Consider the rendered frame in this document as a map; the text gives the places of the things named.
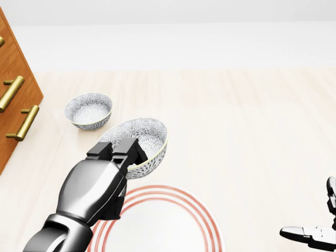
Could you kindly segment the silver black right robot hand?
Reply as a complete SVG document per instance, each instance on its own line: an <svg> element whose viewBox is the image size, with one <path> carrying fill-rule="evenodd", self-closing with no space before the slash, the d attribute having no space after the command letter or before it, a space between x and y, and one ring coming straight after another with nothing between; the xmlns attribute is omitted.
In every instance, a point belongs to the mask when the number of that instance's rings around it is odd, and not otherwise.
<svg viewBox="0 0 336 252"><path fill-rule="evenodd" d="M336 251L336 178L329 177L327 180L327 205L329 212L335 216L332 227L283 227L280 236L308 244L310 248L325 250L330 252Z"/></svg>

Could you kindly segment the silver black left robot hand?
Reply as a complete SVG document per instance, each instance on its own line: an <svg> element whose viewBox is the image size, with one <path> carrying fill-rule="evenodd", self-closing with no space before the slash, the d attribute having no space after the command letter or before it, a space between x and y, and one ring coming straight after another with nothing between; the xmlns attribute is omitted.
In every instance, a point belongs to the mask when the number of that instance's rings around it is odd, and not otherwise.
<svg viewBox="0 0 336 252"><path fill-rule="evenodd" d="M98 220L120 219L128 168L147 159L137 138L122 139L116 147L98 142L66 177L56 212L88 226Z"/></svg>

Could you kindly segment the patterned black white bowl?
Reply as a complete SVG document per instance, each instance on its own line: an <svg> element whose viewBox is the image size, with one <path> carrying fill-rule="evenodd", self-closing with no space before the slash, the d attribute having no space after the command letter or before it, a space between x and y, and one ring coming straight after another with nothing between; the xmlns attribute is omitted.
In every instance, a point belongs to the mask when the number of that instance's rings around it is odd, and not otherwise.
<svg viewBox="0 0 336 252"><path fill-rule="evenodd" d="M112 100L102 93L86 93L71 99L65 106L68 121L82 130L96 130L111 117Z"/></svg>
<svg viewBox="0 0 336 252"><path fill-rule="evenodd" d="M166 126L158 119L137 118L112 127L98 140L111 142L115 148L125 138L137 138L139 145L147 155L147 160L128 168L126 178L129 180L140 179L153 172L162 162L168 141Z"/></svg>

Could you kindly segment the white plate with red rings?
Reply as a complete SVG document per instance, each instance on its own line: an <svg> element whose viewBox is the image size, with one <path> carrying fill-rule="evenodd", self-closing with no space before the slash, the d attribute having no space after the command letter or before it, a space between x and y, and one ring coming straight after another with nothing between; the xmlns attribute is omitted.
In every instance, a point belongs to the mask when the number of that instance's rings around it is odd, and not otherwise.
<svg viewBox="0 0 336 252"><path fill-rule="evenodd" d="M94 225L87 252L226 252L210 208L181 188L134 188L120 216Z"/></svg>

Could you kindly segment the wooden cabinet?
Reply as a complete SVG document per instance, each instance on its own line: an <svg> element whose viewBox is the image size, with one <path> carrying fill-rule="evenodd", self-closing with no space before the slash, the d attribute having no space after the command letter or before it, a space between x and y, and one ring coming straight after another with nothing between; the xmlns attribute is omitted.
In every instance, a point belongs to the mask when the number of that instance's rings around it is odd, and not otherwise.
<svg viewBox="0 0 336 252"><path fill-rule="evenodd" d="M25 139L43 97L0 7L0 174Z"/></svg>

